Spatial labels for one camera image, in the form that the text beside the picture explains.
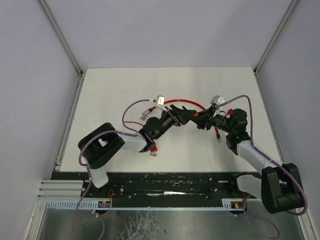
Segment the thick red cable lock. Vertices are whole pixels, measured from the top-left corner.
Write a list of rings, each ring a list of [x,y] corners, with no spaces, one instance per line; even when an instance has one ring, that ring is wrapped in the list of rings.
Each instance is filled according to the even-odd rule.
[[[171,99],[171,100],[166,100],[166,101],[164,101],[163,104],[164,104],[164,105],[168,105],[168,104],[171,104],[171,103],[187,103],[187,104],[191,104],[191,105],[194,105],[194,106],[198,107],[198,108],[201,109],[202,111],[205,110],[205,108],[204,108],[201,104],[199,104],[199,103],[197,103],[197,102],[195,102],[195,101],[192,101],[192,100],[187,100],[187,99]],[[145,110],[145,111],[141,114],[140,119],[143,120],[143,121],[145,121],[145,120],[147,119],[147,117],[149,116],[149,114],[150,114],[153,110],[155,110],[155,109],[156,109],[155,106],[153,106],[153,107],[151,107],[151,108],[148,108],[147,110]],[[218,128],[215,127],[214,130],[215,130],[215,134],[216,134],[216,138],[217,138],[218,142],[221,143],[221,136],[220,136],[220,132],[219,132]]]

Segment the small red padlock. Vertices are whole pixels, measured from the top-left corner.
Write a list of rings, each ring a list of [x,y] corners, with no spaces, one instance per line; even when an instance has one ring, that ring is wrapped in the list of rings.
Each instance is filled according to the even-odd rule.
[[[150,149],[150,153],[151,153],[151,154],[155,154],[155,153],[157,153],[157,152],[158,152],[158,148],[157,148],[156,145],[153,146],[153,147]]]

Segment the red padlock with thin cable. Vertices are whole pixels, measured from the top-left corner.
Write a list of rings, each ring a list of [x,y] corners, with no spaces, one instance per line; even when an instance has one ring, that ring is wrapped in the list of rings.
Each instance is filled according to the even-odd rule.
[[[124,121],[123,126],[133,132],[137,132],[144,125],[137,121]]]

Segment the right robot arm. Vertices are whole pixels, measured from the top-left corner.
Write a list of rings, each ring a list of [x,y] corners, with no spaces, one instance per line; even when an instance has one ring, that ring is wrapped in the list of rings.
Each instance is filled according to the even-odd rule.
[[[196,113],[191,120],[198,129],[209,130],[216,127],[226,132],[228,149],[246,160],[259,173],[259,178],[251,174],[237,177],[240,191],[261,199],[265,209],[271,214],[293,214],[294,209],[302,209],[299,215],[307,212],[308,200],[298,167],[268,156],[254,144],[247,132],[247,113],[244,110],[234,109],[227,117],[214,115],[214,110],[209,108]]]

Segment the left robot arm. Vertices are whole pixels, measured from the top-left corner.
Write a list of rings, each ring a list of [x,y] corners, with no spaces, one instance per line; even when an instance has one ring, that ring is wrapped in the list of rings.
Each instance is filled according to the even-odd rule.
[[[104,123],[79,141],[79,164],[87,168],[89,179],[99,189],[109,182],[106,164],[118,151],[148,152],[171,127],[186,125],[197,115],[196,110],[171,105],[161,117],[149,118],[137,133],[122,132]]]

